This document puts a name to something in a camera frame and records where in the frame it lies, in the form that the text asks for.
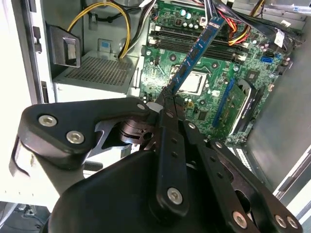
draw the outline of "motherboard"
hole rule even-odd
[[[159,1],[149,22],[140,98],[155,101],[200,35],[207,21],[196,6]],[[270,49],[251,30],[246,41],[228,45],[224,25],[177,92],[186,119],[208,138],[228,144],[246,141],[275,80],[290,66],[289,56]]]

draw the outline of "green circuit board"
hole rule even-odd
[[[191,14],[190,19],[182,16],[182,10]],[[170,81],[170,78],[181,64],[187,52],[180,51],[179,48],[161,49],[154,46],[153,31],[161,27],[178,29],[190,33],[200,33],[203,29],[199,26],[194,27],[180,26],[186,22],[187,25],[199,25],[200,18],[204,17],[205,12],[196,8],[187,8],[158,2],[157,8],[153,10],[149,25],[149,35],[145,48],[144,68],[140,81],[140,98],[145,102],[155,101],[157,96]],[[216,37],[223,40],[228,34],[228,27],[225,25]],[[190,44],[189,40],[183,40],[182,36],[172,39],[172,41]],[[193,73],[190,74],[178,96],[184,100],[184,113],[186,119],[193,122],[206,138],[218,138],[229,144],[241,144],[246,141],[256,117],[264,106],[264,103],[272,91],[273,83],[278,78],[276,70],[283,62],[283,55],[276,54],[270,63],[261,60],[264,51],[258,44],[264,44],[266,38],[258,32],[251,30],[250,36],[239,51],[239,60],[226,61],[214,57],[202,57],[195,66]],[[244,132],[231,133],[232,126],[241,111],[246,94],[237,86],[240,79],[250,82],[257,90],[263,90],[263,95],[253,113],[252,120],[249,122]],[[216,117],[222,97],[228,84],[234,80],[226,101],[219,115],[217,127],[213,127],[213,120]]]

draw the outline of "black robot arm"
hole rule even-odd
[[[31,106],[18,138],[54,186],[71,186],[60,192],[44,232],[302,232],[224,143],[204,141],[165,89],[148,105],[125,98]],[[131,144],[139,151],[87,179],[72,178],[86,158]],[[17,153],[13,163],[29,175]]]

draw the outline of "sata port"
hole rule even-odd
[[[260,60],[261,60],[262,62],[266,62],[266,63],[272,63],[272,62],[273,62],[273,58],[271,58],[271,57],[265,57],[265,56],[261,57]]]

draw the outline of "yellow wire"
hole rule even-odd
[[[120,11],[120,13],[125,17],[125,21],[126,21],[126,28],[127,28],[127,34],[126,34],[126,41],[125,41],[125,46],[124,46],[124,50],[122,52],[122,55],[120,56],[120,58],[123,58],[126,55],[126,51],[128,50],[128,46],[130,44],[130,36],[131,36],[131,31],[130,31],[130,23],[128,21],[128,18],[124,12],[124,10],[122,8],[120,8],[118,5],[112,3],[112,2],[98,2],[98,3],[94,3],[90,6],[88,6],[86,9],[84,9],[83,11],[81,11],[71,22],[71,24],[69,25],[67,31],[69,32],[73,26],[75,25],[75,23],[81,18],[83,17],[85,14],[87,14],[89,11],[93,10],[96,7],[99,6],[111,6],[113,8],[116,8]]]
[[[254,15],[258,12],[260,6],[264,3],[264,1],[265,1],[265,0],[261,0],[261,3],[258,5],[258,8],[257,8],[253,13],[251,13],[250,16],[254,16]],[[239,41],[240,39],[242,39],[242,38],[247,34],[247,29],[248,29],[248,28],[249,28],[249,26],[247,25],[247,26],[245,27],[245,29],[244,29],[245,32],[243,32],[243,34],[242,34],[241,36],[239,36],[238,38],[229,41],[229,45],[230,45],[230,46],[231,46],[231,45],[234,45],[237,41]]]

